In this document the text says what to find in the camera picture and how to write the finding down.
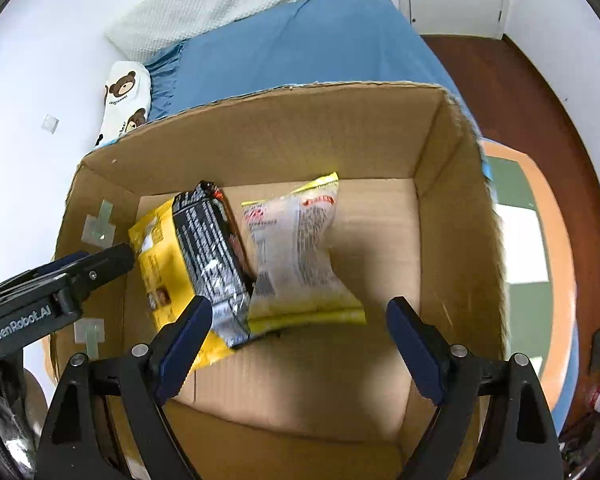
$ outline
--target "bear face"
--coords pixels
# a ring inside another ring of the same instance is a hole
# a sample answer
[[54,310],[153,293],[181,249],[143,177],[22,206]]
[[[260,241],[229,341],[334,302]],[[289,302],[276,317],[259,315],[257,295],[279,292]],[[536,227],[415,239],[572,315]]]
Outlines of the bear face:
[[129,92],[136,84],[136,72],[133,70],[129,72],[127,75],[123,75],[120,79],[118,79],[111,88],[109,88],[109,93],[113,94],[114,97],[122,97],[124,94]]
[[139,110],[136,110],[136,113],[134,113],[131,117],[128,118],[125,128],[126,134],[132,132],[138,126],[141,126],[142,124],[146,123],[146,119],[144,118],[145,113],[146,110],[144,110],[144,108],[140,108]]

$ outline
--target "blue bed sheet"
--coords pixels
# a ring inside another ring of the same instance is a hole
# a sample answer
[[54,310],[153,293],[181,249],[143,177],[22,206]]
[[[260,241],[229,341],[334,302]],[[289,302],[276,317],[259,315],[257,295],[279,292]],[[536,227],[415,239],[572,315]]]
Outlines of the blue bed sheet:
[[149,121],[218,99],[314,82],[407,80],[436,83],[460,97],[390,0],[276,6],[163,49],[146,67],[152,77]]

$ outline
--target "snack bag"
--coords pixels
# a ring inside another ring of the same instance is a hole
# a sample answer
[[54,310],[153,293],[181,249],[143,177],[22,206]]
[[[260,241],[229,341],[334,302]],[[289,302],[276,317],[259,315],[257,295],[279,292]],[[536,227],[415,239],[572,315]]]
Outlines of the snack bag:
[[365,323],[365,310],[331,270],[325,235],[336,211],[338,175],[290,194],[242,204],[258,250],[248,313],[251,333],[324,322]]
[[192,369],[210,365],[250,339],[253,279],[222,190],[200,182],[129,229],[156,330],[178,319],[195,294],[213,307],[211,330]]

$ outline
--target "blue gripper pad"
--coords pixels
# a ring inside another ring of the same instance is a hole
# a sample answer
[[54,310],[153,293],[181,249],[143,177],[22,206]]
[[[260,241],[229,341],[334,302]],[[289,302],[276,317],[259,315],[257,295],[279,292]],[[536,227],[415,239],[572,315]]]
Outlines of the blue gripper pad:
[[179,332],[170,334],[173,343],[169,346],[158,367],[159,377],[155,387],[155,397],[161,406],[180,392],[206,334],[211,328],[211,320],[211,303],[206,298],[196,296],[175,323],[164,327],[173,327],[174,330],[179,329]]
[[[418,391],[439,406],[445,397],[446,370],[442,355],[437,358],[434,352],[446,346],[444,338],[434,327],[421,322],[404,298],[393,298],[388,303],[386,325]],[[432,343],[438,348],[430,348]]]

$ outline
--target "metal screw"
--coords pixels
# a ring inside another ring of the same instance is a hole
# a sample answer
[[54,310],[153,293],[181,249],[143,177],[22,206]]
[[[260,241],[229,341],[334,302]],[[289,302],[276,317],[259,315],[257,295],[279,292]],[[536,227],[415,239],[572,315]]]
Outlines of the metal screw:
[[517,362],[520,366],[527,366],[529,364],[529,358],[524,354],[515,354],[513,356],[515,362]]
[[469,351],[464,345],[451,345],[451,353],[456,357],[466,357]]
[[80,366],[85,361],[86,357],[84,354],[74,354],[71,359],[69,359],[71,366]]
[[149,347],[147,345],[145,345],[144,343],[139,344],[134,346],[131,349],[131,355],[133,355],[134,357],[142,357],[143,355],[146,355],[146,353],[149,351]]

